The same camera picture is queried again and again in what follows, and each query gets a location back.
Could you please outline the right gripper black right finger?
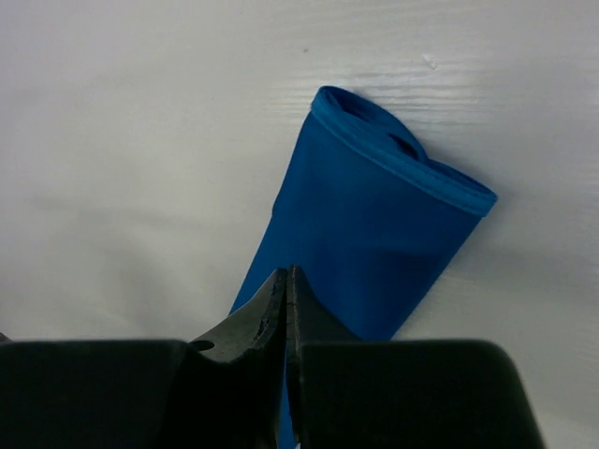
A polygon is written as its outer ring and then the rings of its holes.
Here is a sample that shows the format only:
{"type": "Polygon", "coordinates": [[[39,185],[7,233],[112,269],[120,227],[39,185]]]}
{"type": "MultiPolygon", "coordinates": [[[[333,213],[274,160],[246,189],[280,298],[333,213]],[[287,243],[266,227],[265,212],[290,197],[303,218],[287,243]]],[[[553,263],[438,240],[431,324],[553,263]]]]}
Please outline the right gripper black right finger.
{"type": "Polygon", "coordinates": [[[365,341],[303,270],[286,281],[286,388],[303,448],[541,448],[516,366],[485,340],[365,341]]]}

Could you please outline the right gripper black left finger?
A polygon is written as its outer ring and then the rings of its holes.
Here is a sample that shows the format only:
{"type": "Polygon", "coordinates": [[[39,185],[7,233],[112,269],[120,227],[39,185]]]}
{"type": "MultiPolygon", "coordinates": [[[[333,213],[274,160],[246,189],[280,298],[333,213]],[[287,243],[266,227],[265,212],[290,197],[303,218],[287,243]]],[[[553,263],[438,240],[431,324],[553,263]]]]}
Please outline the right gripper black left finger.
{"type": "Polygon", "coordinates": [[[285,282],[189,342],[2,340],[2,446],[275,447],[285,282]]]}

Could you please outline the blue cloth napkin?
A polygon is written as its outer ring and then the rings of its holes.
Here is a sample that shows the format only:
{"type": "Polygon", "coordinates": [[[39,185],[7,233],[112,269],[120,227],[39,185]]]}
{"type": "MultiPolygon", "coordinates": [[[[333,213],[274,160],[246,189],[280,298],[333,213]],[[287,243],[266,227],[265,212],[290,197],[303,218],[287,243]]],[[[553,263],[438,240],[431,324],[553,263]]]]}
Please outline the blue cloth napkin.
{"type": "Polygon", "coordinates": [[[370,100],[321,87],[234,300],[298,266],[358,337],[391,339],[493,208],[479,181],[431,159],[370,100]]]}

